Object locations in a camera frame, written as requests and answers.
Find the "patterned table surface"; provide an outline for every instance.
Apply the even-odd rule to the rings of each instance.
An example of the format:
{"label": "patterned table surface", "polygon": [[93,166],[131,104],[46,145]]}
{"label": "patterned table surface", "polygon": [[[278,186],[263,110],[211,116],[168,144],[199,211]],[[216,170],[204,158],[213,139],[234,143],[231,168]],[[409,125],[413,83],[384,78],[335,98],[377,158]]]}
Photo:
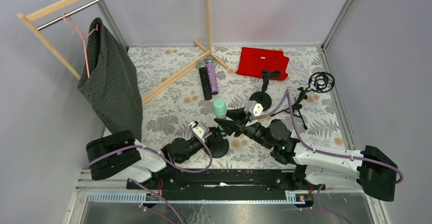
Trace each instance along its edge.
{"label": "patterned table surface", "polygon": [[[283,47],[269,48],[284,51],[290,58],[288,64],[288,78],[285,81],[271,80],[267,93],[273,99],[271,111],[279,103],[286,87],[289,88],[291,98],[298,95],[298,87],[306,87],[309,76],[322,71],[316,47]],[[216,47],[215,54],[221,57],[229,66],[225,70],[216,65],[219,94],[210,101],[204,100],[198,69],[193,69],[180,80],[172,84],[165,91],[157,95],[143,106],[143,143],[160,149],[176,137],[189,139],[192,135],[188,130],[188,123],[192,120],[201,121],[207,126],[216,126],[213,121],[212,103],[217,98],[225,100],[228,108],[245,106],[252,93],[261,90],[262,79],[241,76],[235,73],[238,68],[241,47]],[[138,86],[141,95],[159,85],[168,77],[192,62],[202,54],[196,47],[154,48],[131,47],[128,52],[137,67]],[[344,149],[344,143],[339,130],[335,114],[335,104],[330,94],[310,93],[303,103],[302,114],[308,130],[298,128],[306,142],[320,146]],[[281,119],[287,128],[293,126],[289,114],[281,113],[274,117]],[[271,119],[261,119],[264,126],[270,124]],[[291,169],[292,165],[282,165],[270,157],[270,151],[244,135],[229,137],[230,150],[222,158],[214,159],[212,168],[235,169]],[[195,154],[182,167],[202,168],[208,164],[208,156],[203,150]]]}

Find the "gray garment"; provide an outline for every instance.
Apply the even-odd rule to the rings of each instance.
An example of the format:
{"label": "gray garment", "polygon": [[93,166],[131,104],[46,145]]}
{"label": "gray garment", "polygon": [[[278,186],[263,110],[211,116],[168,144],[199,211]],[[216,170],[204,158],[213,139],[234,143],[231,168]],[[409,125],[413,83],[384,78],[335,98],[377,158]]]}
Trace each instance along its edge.
{"label": "gray garment", "polygon": [[131,130],[141,141],[143,107],[137,69],[100,18],[92,21],[89,31],[97,24],[98,31],[90,35],[87,43],[90,78],[84,64],[78,90],[110,132]]}

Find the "clothes rack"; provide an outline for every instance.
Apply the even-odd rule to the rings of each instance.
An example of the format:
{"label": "clothes rack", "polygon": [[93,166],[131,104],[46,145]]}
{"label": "clothes rack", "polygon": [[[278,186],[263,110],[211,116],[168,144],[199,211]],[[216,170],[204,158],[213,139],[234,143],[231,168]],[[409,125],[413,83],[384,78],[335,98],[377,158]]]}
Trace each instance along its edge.
{"label": "clothes rack", "polygon": [[[54,4],[51,4],[45,8],[42,8],[34,13],[31,13],[29,15],[24,15],[23,13],[18,13],[18,18],[21,19],[21,21],[35,34],[36,37],[39,38],[39,40],[62,62],[62,64],[79,80],[80,75],[78,72],[70,65],[70,63],[60,54],[60,52],[57,51],[57,49],[48,41],[48,39],[40,32],[41,30],[50,27],[51,25],[63,20],[63,16],[60,16],[58,18],[55,18],[39,27],[35,27],[33,22],[35,20],[38,20],[44,16],[47,16],[48,14],[51,14],[55,11],[58,11],[70,4],[73,4],[79,0],[60,0]],[[82,10],[100,2],[102,0],[93,0],[90,3],[87,3],[79,8],[76,8],[73,11],[70,11],[69,13],[66,13],[64,16],[69,17],[76,13],[81,12]],[[165,90],[167,87],[169,87],[171,84],[173,84],[178,79],[182,78],[185,74],[187,74],[189,71],[191,71],[193,68],[196,67],[197,63],[204,59],[206,56],[211,55],[214,57],[214,59],[225,69],[228,69],[228,65],[225,64],[224,61],[222,61],[218,56],[216,56],[212,51],[212,31],[211,31],[211,11],[210,11],[210,0],[205,0],[205,10],[206,10],[206,26],[207,26],[207,47],[202,45],[198,40],[194,41],[194,44],[200,48],[204,53],[200,55],[198,58],[196,58],[194,61],[192,61],[190,64],[186,65],[183,69],[178,71],[177,73],[173,74],[171,77],[169,77],[167,80],[162,82],[160,85],[158,85],[156,88],[148,92],[146,95],[142,97],[142,103],[145,104],[148,101],[150,101],[152,98],[154,98],[156,95],[161,93],[163,90]]]}

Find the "white wall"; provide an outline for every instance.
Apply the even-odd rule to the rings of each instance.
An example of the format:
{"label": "white wall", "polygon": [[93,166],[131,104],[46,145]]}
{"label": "white wall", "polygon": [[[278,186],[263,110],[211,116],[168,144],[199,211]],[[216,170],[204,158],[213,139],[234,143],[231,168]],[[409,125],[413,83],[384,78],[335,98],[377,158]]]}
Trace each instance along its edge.
{"label": "white wall", "polygon": [[[76,78],[16,16],[56,1],[0,0],[0,223],[61,223],[88,164],[85,145],[102,127]],[[94,6],[73,20],[85,33],[98,15]],[[42,33],[81,73],[77,34],[62,22]]]}
{"label": "white wall", "polygon": [[356,0],[328,48],[357,142],[403,171],[392,224],[430,223],[432,0]]}
{"label": "white wall", "polygon": [[[346,0],[210,0],[214,44],[319,44]],[[128,45],[204,40],[204,0],[106,0]]]}

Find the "red cloth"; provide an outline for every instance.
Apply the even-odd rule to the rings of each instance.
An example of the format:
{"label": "red cloth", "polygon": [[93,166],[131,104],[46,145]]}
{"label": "red cloth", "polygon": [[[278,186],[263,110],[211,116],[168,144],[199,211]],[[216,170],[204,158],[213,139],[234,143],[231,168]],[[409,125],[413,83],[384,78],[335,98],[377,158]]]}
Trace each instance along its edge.
{"label": "red cloth", "polygon": [[282,75],[272,80],[285,80],[288,62],[289,58],[284,56],[283,51],[244,47],[241,49],[237,74],[261,78],[262,70],[280,71]]}

